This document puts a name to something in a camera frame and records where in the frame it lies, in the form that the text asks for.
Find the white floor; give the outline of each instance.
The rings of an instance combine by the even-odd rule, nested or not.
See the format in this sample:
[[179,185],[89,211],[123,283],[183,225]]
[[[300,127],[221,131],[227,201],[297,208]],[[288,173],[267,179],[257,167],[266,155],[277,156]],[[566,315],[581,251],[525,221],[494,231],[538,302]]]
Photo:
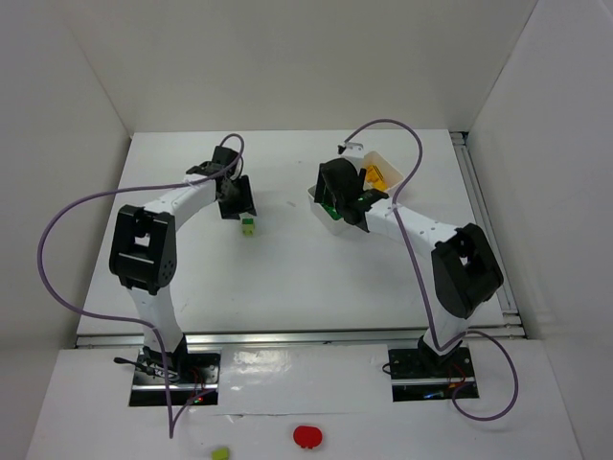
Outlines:
[[[217,205],[201,211],[177,235],[178,270],[171,292],[185,332],[321,331],[423,328],[426,318],[406,250],[358,229],[334,237],[310,213],[307,188],[318,165],[336,156],[349,131],[248,131],[244,172],[258,209],[254,238]],[[424,158],[402,203],[436,220],[474,221],[454,149],[445,130],[421,130]],[[211,158],[226,133],[137,133],[121,186],[180,181],[186,169]],[[417,158],[402,130],[368,130],[356,139],[403,173]],[[118,209],[159,193],[115,200],[85,308],[134,316],[127,292],[108,269]],[[421,260],[430,299],[437,304],[429,261]],[[503,324],[497,298],[475,324]],[[138,326],[82,318],[79,334],[134,334]]]
[[[219,406],[191,408],[174,440],[164,407],[127,406],[132,371],[112,358],[135,349],[62,351],[40,412],[29,460],[204,459],[226,446],[232,460],[580,459],[556,379],[540,342],[506,340],[520,393],[491,423],[463,418],[449,401],[392,402],[380,371],[381,345],[224,349]],[[470,343],[479,400],[490,415],[512,393],[511,373],[493,345]],[[292,440],[298,425],[324,433],[317,450]]]

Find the small yellow object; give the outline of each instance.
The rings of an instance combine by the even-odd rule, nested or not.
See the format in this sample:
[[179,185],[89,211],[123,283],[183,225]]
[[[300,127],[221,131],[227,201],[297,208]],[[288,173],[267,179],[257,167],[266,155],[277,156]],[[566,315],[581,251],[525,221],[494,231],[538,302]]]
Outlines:
[[374,189],[381,192],[385,192],[387,190],[387,184],[383,180],[383,174],[381,174],[381,171],[375,165],[366,167],[366,181],[371,184]]
[[218,448],[211,453],[211,460],[230,460],[230,450],[228,448]]
[[253,233],[256,231],[256,222],[252,218],[244,218],[241,225],[242,234],[245,237],[253,237]]

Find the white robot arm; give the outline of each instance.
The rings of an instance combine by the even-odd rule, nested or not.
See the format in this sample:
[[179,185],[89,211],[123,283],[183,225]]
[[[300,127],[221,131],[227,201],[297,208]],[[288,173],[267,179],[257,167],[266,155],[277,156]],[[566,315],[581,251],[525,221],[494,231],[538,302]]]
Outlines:
[[345,158],[320,165],[315,202],[333,208],[346,223],[404,243],[394,215],[397,209],[414,249],[432,263],[437,298],[442,306],[435,308],[433,322],[440,347],[428,329],[420,341],[420,350],[438,366],[461,341],[451,340],[466,331],[474,312],[502,286],[502,272],[477,225],[469,223],[458,228],[394,205],[381,191],[365,191],[364,175],[363,170],[358,173]]
[[[238,153],[217,146],[212,161],[187,171],[189,186],[170,190],[142,207],[126,205],[118,213],[111,245],[110,270],[127,288],[139,317],[156,327],[164,340],[171,367],[181,372],[187,358],[185,335],[179,328],[170,297],[177,266],[176,232],[205,206],[218,202],[223,219],[256,214],[247,175],[236,165],[226,175],[202,182],[236,162]],[[146,359],[161,364],[161,347],[150,328],[144,328]]]
[[[187,174],[183,180],[192,183],[201,178],[202,176],[197,174]],[[211,180],[203,184],[171,190],[147,203],[143,211],[152,215],[167,213],[174,216],[174,231],[178,232],[181,226],[194,214],[215,202],[216,183]],[[164,269],[166,271],[163,271],[163,278],[172,277],[176,269],[176,261],[166,261]],[[136,286],[129,288],[128,292],[134,301],[139,318],[156,325],[160,335],[162,335],[165,347],[175,351],[181,344],[184,335],[174,316],[170,285],[160,287],[155,294]],[[145,334],[145,346],[152,352],[161,353],[160,344],[152,330],[143,328],[143,332]]]

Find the orange object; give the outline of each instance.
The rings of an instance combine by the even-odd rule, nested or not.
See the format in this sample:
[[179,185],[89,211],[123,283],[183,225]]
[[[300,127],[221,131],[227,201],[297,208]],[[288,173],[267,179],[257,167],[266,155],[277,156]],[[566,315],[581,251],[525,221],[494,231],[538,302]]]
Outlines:
[[371,184],[374,189],[381,192],[385,192],[387,190],[387,184],[385,183],[385,180],[383,180],[383,174],[381,174],[381,171],[375,165],[366,167],[366,181]]

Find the red bottle cap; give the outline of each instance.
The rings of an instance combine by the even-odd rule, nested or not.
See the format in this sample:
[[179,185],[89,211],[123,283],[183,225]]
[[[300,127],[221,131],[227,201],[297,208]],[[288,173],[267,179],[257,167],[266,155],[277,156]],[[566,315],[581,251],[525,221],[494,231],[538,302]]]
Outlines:
[[324,435],[315,426],[300,425],[294,430],[294,441],[303,449],[313,449],[322,444]]

